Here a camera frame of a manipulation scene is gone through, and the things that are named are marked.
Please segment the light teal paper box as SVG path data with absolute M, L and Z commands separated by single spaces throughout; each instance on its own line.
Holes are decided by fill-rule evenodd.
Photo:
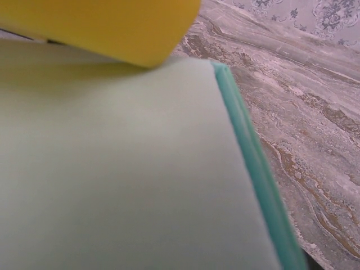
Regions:
M 0 40 L 0 270 L 308 270 L 228 66 Z

